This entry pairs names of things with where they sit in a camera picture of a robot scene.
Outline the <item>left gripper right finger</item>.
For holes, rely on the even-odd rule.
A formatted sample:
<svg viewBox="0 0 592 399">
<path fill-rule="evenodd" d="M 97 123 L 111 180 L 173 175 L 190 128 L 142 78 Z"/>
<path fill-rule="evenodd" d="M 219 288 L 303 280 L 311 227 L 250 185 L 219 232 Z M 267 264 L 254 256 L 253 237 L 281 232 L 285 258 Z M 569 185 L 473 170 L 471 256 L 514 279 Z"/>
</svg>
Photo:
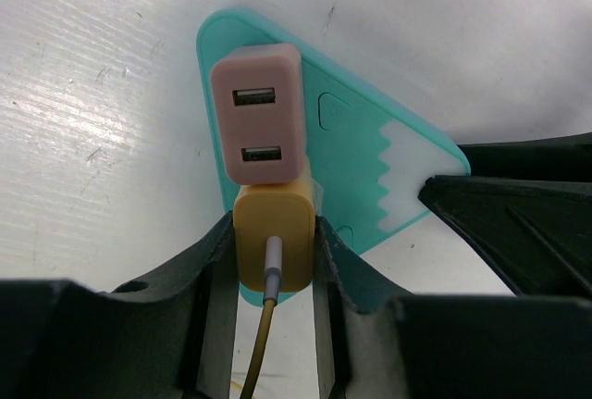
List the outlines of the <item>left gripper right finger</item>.
<svg viewBox="0 0 592 399">
<path fill-rule="evenodd" d="M 314 236 L 323 398 L 587 398 L 591 304 L 580 298 L 414 294 L 325 218 Z"/>
</svg>

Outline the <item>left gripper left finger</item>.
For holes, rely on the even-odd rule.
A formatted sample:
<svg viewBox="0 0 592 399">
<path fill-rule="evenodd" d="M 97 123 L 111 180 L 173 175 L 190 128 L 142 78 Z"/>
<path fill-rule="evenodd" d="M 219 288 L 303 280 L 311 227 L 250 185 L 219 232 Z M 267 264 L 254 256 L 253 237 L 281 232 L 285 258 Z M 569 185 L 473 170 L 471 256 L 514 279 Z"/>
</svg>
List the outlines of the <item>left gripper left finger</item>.
<svg viewBox="0 0 592 399">
<path fill-rule="evenodd" d="M 111 293 L 1 283 L 5 398 L 226 398 L 238 303 L 232 216 Z"/>
</svg>

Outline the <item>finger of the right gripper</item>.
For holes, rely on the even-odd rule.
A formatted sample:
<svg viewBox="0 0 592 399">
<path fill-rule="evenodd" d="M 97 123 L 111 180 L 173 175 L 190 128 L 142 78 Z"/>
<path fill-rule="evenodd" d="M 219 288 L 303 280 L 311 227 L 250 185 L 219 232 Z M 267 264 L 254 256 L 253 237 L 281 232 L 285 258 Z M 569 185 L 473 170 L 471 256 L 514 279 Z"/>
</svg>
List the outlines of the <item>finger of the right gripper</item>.
<svg viewBox="0 0 592 399">
<path fill-rule="evenodd" d="M 590 296 L 590 183 L 436 176 L 418 198 L 513 293 Z"/>
<path fill-rule="evenodd" d="M 477 177 L 590 182 L 591 134 L 534 141 L 462 144 Z"/>
</svg>

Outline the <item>teal triangular power strip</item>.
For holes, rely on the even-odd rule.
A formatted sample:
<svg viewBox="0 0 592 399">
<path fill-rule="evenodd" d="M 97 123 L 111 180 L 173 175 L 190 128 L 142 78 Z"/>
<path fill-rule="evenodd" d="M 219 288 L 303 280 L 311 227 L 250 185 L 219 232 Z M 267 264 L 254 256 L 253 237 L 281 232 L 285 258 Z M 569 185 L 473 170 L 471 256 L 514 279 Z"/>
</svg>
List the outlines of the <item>teal triangular power strip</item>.
<svg viewBox="0 0 592 399">
<path fill-rule="evenodd" d="M 239 187 L 223 163 L 209 75 L 237 48 L 294 44 L 302 55 L 307 155 L 323 190 L 322 215 L 361 255 L 427 214 L 419 201 L 436 175 L 467 176 L 471 166 L 451 137 L 349 72 L 275 21 L 245 7 L 210 15 L 196 37 L 204 102 L 223 207 Z"/>
</svg>

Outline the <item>pink usb charger plug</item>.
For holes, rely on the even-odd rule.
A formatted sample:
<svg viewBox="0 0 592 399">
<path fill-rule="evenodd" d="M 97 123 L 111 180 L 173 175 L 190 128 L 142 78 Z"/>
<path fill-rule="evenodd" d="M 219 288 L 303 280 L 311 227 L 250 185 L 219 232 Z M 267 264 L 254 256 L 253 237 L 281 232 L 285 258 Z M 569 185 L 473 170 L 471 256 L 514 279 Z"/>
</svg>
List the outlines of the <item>pink usb charger plug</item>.
<svg viewBox="0 0 592 399">
<path fill-rule="evenodd" d="M 299 50 L 241 47 L 214 64 L 209 80 L 229 179 L 255 185 L 299 178 L 306 149 Z"/>
</svg>

